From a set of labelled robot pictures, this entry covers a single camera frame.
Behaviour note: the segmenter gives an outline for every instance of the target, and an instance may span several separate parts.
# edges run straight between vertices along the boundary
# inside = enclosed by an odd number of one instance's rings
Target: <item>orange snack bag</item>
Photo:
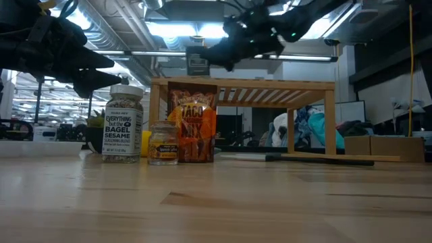
[[[168,121],[175,122],[179,162],[213,162],[217,86],[168,82]]]

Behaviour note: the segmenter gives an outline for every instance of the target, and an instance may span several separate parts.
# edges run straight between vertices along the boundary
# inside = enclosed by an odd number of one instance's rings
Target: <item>ceiling duct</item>
[[[65,0],[61,1],[58,7],[63,7],[64,3]],[[100,13],[88,2],[88,0],[80,1],[78,11],[80,11],[84,17],[88,18],[92,23],[90,29],[84,31],[88,41],[92,45],[101,50],[129,50],[128,46],[120,37],[118,37],[110,25],[106,23]],[[150,57],[148,57],[147,60],[148,63],[151,62]],[[137,57],[131,57],[125,60],[116,60],[116,62],[125,68],[128,68],[131,75],[133,75],[133,77],[135,77],[135,79],[137,79],[142,85],[151,85],[149,71]]]
[[[142,0],[144,6],[151,10],[157,10],[163,7],[165,0]]]

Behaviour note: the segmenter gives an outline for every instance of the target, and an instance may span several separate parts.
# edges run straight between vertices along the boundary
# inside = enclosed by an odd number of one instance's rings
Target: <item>small glass jar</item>
[[[147,160],[151,165],[177,165],[178,137],[174,121],[156,121],[151,126]]]
[[[135,86],[114,85],[105,106],[102,160],[136,163],[140,160],[143,90]]]

